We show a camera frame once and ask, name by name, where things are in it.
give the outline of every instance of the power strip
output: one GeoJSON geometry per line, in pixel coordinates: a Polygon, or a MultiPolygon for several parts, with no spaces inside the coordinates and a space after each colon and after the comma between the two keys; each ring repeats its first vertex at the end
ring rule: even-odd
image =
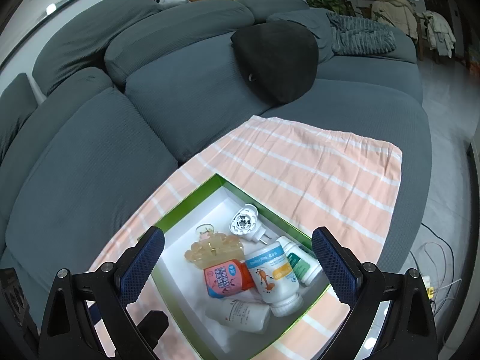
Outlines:
{"type": "Polygon", "coordinates": [[[422,279],[425,284],[425,288],[427,289],[428,299],[432,299],[434,297],[435,288],[431,286],[430,276],[422,276],[422,279]]]}

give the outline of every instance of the potted plant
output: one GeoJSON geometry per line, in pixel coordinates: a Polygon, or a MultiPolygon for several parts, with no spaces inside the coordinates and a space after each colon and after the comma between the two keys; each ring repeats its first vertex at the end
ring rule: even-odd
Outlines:
{"type": "Polygon", "coordinates": [[[347,14],[347,7],[340,0],[307,0],[312,8],[325,8],[340,15],[347,14]]]}

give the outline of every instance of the gray blanket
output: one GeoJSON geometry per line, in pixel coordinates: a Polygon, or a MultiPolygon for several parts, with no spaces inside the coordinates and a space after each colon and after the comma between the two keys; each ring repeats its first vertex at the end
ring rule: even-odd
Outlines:
{"type": "Polygon", "coordinates": [[[385,54],[397,48],[394,35],[385,24],[331,11],[326,15],[332,25],[332,49],[337,55],[385,54]]]}
{"type": "Polygon", "coordinates": [[[268,21],[288,20],[299,23],[310,30],[318,45],[318,63],[328,61],[334,56],[332,51],[332,31],[326,9],[310,8],[291,12],[274,13],[268,21]]]}

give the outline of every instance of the jacket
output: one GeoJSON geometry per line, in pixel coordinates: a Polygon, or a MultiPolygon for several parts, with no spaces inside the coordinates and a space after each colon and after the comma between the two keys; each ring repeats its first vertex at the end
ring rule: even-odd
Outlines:
{"type": "Polygon", "coordinates": [[[371,18],[379,23],[400,28],[410,38],[417,40],[415,11],[407,0],[376,0],[371,7],[371,18]]]}
{"type": "Polygon", "coordinates": [[[453,35],[448,21],[446,21],[446,19],[437,12],[425,11],[423,16],[427,21],[427,35],[430,42],[430,49],[440,49],[437,42],[437,39],[439,39],[445,42],[448,56],[451,58],[452,50],[454,49],[454,44],[457,40],[453,35]]]}

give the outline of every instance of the sofa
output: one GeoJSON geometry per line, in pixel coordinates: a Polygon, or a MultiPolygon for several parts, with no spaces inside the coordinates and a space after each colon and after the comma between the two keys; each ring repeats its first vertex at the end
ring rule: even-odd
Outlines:
{"type": "MultiPolygon", "coordinates": [[[[204,0],[160,11],[153,0],[104,0],[46,43],[32,72],[46,100],[16,119],[0,159],[0,268],[15,268],[38,327],[59,269],[86,271],[169,175],[252,115],[351,131],[402,150],[378,261],[386,271],[401,268],[431,172],[414,45],[394,31],[397,49],[387,55],[334,56],[318,65],[306,94],[282,105],[248,84],[230,37],[301,9],[310,8],[302,0],[204,0]]],[[[0,106],[31,96],[19,77],[0,106]]],[[[0,321],[28,354],[3,298],[0,321]]]]}

